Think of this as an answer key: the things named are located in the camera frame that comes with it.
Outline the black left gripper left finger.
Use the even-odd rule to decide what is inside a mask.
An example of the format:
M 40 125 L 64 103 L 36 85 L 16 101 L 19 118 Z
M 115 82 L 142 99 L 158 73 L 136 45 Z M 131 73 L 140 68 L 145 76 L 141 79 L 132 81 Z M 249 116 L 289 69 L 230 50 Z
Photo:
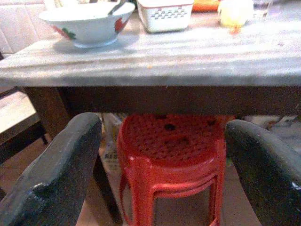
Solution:
M 0 201 L 0 226 L 75 226 L 93 175 L 102 123 L 72 118 Z

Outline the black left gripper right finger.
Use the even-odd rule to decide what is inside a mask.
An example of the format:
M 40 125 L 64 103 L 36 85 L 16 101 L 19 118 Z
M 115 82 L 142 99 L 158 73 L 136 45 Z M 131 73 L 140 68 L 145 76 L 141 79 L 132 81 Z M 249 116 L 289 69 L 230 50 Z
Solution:
M 226 154 L 262 226 L 301 226 L 301 152 L 243 120 L 225 126 Z

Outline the printed plastic bag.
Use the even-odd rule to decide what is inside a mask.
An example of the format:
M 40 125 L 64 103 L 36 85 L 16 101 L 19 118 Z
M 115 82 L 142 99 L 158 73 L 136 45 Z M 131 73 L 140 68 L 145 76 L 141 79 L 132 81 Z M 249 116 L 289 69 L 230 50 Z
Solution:
M 117 156 L 117 137 L 126 113 L 101 113 L 104 129 L 104 150 L 100 157 L 110 184 L 117 189 L 121 179 L 121 169 Z

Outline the dark wooden bench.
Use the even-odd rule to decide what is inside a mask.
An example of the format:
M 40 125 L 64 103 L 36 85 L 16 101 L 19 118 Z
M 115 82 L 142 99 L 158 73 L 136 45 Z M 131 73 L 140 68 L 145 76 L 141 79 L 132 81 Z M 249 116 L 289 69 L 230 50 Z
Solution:
M 46 145 L 46 133 L 25 91 L 0 86 L 0 164 L 39 138 Z

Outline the red plastic stool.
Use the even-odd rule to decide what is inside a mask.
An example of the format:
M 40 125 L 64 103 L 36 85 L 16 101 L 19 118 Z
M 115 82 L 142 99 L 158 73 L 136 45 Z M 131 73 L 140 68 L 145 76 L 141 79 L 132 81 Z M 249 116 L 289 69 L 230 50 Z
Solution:
M 118 133 L 122 170 L 129 186 L 128 226 L 152 226 L 156 198 L 180 198 L 209 188 L 209 226 L 220 226 L 226 162 L 224 127 L 229 115 L 131 114 Z

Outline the grey wooden table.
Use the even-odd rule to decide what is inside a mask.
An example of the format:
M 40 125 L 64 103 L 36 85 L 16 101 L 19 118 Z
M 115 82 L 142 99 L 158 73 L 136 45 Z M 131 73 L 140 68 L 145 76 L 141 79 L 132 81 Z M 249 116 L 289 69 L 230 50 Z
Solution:
M 216 14 L 182 32 L 147 33 L 135 13 L 117 42 L 77 48 L 54 34 L 0 61 L 55 137 L 83 112 L 301 114 L 301 1 L 238 34 Z

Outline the white bowl with red flowers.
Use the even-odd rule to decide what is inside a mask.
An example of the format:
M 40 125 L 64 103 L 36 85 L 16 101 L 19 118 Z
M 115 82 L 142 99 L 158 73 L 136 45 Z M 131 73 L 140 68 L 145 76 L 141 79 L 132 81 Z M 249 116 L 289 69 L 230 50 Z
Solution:
M 127 1 L 109 15 L 115 5 L 109 1 L 78 4 L 50 9 L 39 17 L 78 48 L 102 47 L 117 40 L 135 10 L 135 4 Z

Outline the yellow white cup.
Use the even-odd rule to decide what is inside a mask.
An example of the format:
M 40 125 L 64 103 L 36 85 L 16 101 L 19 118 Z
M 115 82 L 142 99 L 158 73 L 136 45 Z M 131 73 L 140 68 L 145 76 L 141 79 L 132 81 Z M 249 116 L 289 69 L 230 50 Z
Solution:
M 236 35 L 253 18 L 253 0 L 221 0 L 217 12 L 221 26 Z

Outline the dark spoon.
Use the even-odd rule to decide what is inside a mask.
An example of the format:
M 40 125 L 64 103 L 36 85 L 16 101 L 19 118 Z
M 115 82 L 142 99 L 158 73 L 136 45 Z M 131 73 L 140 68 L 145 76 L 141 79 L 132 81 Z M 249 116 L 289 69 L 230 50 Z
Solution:
M 109 15 L 109 16 L 113 15 L 113 13 L 116 12 L 119 8 L 121 8 L 126 2 L 127 2 L 127 0 L 120 0 L 119 3 L 118 3 L 117 5 L 115 5 L 115 6 L 108 12 L 108 15 Z

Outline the orange flat item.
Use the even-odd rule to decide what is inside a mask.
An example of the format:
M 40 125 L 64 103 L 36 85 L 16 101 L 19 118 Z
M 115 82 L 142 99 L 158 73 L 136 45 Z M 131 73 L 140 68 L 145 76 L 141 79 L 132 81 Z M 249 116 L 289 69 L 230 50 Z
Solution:
M 194 0 L 193 12 L 210 12 L 217 11 L 220 0 Z

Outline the white square container red rim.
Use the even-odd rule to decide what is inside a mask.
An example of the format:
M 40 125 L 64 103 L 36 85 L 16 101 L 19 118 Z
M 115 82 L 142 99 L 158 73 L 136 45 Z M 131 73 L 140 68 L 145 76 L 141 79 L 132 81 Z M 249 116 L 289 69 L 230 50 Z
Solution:
M 180 31 L 190 23 L 194 0 L 136 0 L 139 18 L 150 33 Z

